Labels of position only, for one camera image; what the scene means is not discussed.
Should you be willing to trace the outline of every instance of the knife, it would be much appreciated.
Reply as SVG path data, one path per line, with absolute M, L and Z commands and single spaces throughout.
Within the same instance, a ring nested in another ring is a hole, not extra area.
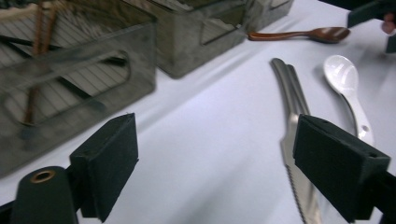
M 292 65 L 274 58 L 271 65 L 283 89 L 289 108 L 288 130 L 281 140 L 282 155 L 287 167 L 291 188 L 297 203 L 303 223 L 320 224 L 321 217 L 318 208 L 314 185 L 304 173 L 294 164 L 293 148 L 299 118 L 299 108 L 303 114 L 309 115 L 309 109 L 304 98 L 300 82 Z

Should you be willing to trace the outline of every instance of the white spoon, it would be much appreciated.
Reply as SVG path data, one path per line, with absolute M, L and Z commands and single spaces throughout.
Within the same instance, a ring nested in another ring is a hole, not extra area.
M 355 118 L 357 136 L 373 146 L 373 130 L 358 100 L 359 75 L 355 65 L 346 57 L 333 55 L 326 59 L 323 68 L 330 86 L 349 104 Z

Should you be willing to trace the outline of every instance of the brown spoon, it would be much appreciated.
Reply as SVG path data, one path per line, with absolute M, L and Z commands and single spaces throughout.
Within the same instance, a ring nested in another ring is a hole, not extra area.
M 309 38 L 326 43 L 336 44 L 345 39 L 350 31 L 345 27 L 325 27 L 304 32 L 287 32 L 278 34 L 248 33 L 248 39 L 253 41 L 283 40 L 294 36 L 308 36 Z

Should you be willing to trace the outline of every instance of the spoon handle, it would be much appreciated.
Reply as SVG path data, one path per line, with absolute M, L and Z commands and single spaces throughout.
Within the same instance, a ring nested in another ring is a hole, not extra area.
M 359 139 L 370 146 L 374 146 L 375 140 L 373 136 L 373 130 L 369 120 L 364 114 L 361 103 L 355 95 L 345 97 L 349 107 L 352 111 L 353 117 L 355 118 L 356 132 Z
M 307 32 L 286 32 L 277 34 L 262 34 L 251 32 L 247 34 L 249 40 L 266 41 L 266 40 L 283 40 L 297 35 L 307 35 Z

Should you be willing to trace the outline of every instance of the white tabletop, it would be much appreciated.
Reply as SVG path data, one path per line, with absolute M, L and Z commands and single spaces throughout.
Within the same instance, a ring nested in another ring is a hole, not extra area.
M 344 9 L 295 0 L 288 16 L 262 32 L 346 24 Z M 375 147 L 396 159 L 396 54 L 384 53 L 387 38 L 372 20 L 351 28 L 338 45 L 246 40 L 182 79 L 158 71 L 157 90 L 112 117 L 135 113 L 140 162 L 106 223 L 302 223 L 281 157 L 287 115 L 269 62 L 277 57 L 294 65 L 311 114 L 354 133 L 347 104 L 322 70 L 327 57 L 348 57 L 360 73 L 359 99 Z M 18 181 L 33 170 L 67 167 L 69 154 L 105 122 L 0 179 L 0 204 L 15 198 Z M 396 174 L 395 161 L 389 172 Z M 321 195 L 319 206 L 323 223 L 346 223 Z M 358 223 L 378 223 L 380 216 L 375 210 Z

